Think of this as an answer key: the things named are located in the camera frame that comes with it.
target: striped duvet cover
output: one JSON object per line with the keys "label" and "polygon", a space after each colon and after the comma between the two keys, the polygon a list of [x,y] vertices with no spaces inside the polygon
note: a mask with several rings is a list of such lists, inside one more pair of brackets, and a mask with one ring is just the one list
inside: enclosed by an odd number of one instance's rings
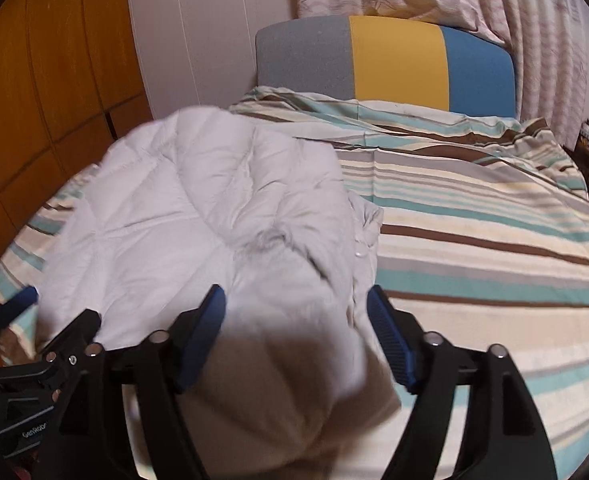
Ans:
{"label": "striped duvet cover", "polygon": [[[589,203],[545,121],[261,87],[231,110],[334,144],[346,186],[385,212],[377,283],[425,330],[458,346],[510,349],[559,478],[568,478],[589,453]],[[0,300],[40,272],[94,171],[68,183],[15,239],[0,262]],[[13,326],[28,347],[34,319],[28,312]],[[338,456],[298,463],[279,478],[380,478],[411,412],[413,398],[398,393],[403,408],[393,419]],[[453,469],[466,402],[461,387],[440,478]]]}

